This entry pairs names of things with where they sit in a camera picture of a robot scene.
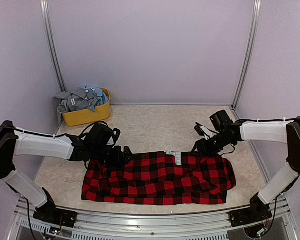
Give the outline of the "red black plaid shirt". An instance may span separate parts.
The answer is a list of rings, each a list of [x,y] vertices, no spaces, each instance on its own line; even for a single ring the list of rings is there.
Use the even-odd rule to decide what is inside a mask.
[[[82,200],[92,202],[171,206],[219,205],[237,184],[231,162],[219,155],[181,153],[181,165],[163,151],[137,153],[122,167],[91,161]]]

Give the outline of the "yellow plastic basket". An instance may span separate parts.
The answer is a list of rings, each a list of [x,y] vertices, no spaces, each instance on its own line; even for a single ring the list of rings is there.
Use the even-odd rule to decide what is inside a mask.
[[[108,96],[109,99],[108,103],[106,103],[105,105],[97,106],[95,108],[96,112],[93,112],[88,109],[84,109],[84,110],[64,113],[62,114],[61,120],[63,120],[67,126],[74,127],[74,126],[90,124],[90,123],[108,119],[111,115],[110,92],[106,88],[101,88],[101,89],[104,90],[105,94]]]

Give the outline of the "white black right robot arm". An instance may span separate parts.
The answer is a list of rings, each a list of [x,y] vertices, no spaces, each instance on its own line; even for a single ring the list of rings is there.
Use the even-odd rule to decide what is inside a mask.
[[[196,123],[195,131],[202,139],[192,149],[193,154],[202,157],[217,155],[228,145],[236,146],[243,141],[267,141],[287,145],[288,156],[284,166],[275,176],[256,193],[249,207],[229,213],[232,226],[255,223],[273,214],[270,203],[279,195],[287,192],[300,177],[300,116],[289,119],[232,121],[225,110],[210,116],[214,126],[211,131]]]

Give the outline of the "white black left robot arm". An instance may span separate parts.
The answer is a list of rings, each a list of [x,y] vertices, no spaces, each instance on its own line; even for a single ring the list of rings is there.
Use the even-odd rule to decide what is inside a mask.
[[[117,145],[120,135],[119,129],[111,129],[104,121],[90,124],[80,135],[31,132],[14,126],[12,121],[4,121],[0,126],[0,180],[24,196],[47,221],[56,222],[60,211],[52,197],[16,169],[14,157],[51,157],[84,163],[96,160],[120,167],[132,157],[129,147]]]

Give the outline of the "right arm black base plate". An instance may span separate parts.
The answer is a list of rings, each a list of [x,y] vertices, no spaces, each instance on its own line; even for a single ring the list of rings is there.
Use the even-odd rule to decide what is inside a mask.
[[[273,215],[270,210],[261,213],[253,213],[250,208],[242,208],[229,212],[230,223],[233,228],[257,223],[271,219],[272,217]]]

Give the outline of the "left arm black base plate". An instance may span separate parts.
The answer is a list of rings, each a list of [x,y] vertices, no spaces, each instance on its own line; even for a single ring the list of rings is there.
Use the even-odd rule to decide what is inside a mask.
[[[36,220],[68,228],[75,226],[77,216],[78,213],[75,211],[60,208],[45,211],[37,209],[33,214]]]

